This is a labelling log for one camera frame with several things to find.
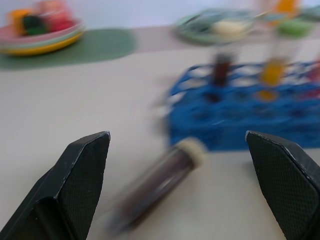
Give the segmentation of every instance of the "test tube rack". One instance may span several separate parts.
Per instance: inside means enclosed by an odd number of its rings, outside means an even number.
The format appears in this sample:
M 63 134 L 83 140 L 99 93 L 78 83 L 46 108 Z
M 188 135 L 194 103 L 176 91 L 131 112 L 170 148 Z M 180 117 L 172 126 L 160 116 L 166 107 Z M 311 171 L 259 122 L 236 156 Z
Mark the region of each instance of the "test tube rack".
M 313 62 L 287 68 L 281 85 L 260 85 L 264 64 L 231 67 L 226 87 L 212 82 L 212 65 L 190 67 L 170 89 L 167 124 L 173 145 L 186 137 L 203 141 L 210 151 L 246 150 L 247 130 L 277 135 L 303 148 L 320 147 L 320 83 L 308 81 Z M 258 92 L 275 91 L 272 102 Z

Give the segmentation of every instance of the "white table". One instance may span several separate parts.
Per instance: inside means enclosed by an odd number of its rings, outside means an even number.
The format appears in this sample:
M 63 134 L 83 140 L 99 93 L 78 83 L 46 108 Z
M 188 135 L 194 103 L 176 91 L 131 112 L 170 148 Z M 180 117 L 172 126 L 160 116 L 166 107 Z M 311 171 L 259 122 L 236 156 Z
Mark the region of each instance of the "white table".
M 312 60 L 318 40 L 298 55 Z M 112 198 L 165 151 L 152 106 L 211 48 L 133 54 L 114 61 L 0 72 L 0 228 L 66 146 L 111 132 L 101 198 L 88 240 L 105 239 L 101 218 Z M 263 61 L 266 46 L 244 46 L 239 61 Z M 309 150 L 315 160 L 319 150 Z M 133 240 L 284 240 L 248 151 L 213 153 L 141 225 Z

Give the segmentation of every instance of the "white wall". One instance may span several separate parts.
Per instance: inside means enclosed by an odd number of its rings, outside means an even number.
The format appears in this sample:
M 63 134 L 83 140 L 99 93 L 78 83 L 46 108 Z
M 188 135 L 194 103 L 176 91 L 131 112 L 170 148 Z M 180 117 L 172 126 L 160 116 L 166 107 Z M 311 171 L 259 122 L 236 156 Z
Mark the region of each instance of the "white wall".
M 5 13 L 26 8 L 37 0 L 0 0 L 0 26 Z M 74 14 L 88 28 L 146 27 L 174 23 L 177 19 L 205 8 L 257 9 L 261 0 L 67 0 Z M 320 0 L 303 0 L 304 5 L 320 4 Z

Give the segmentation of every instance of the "dark red liquid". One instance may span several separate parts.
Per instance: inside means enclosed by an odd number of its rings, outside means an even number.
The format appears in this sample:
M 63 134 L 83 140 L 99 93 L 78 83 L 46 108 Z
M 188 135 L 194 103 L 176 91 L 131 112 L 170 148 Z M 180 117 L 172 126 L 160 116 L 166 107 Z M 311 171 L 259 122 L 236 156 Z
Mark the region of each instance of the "dark red liquid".
M 228 74 L 233 57 L 228 54 L 220 53 L 215 59 L 215 68 L 213 70 L 213 84 L 217 87 L 225 87 L 228 84 Z

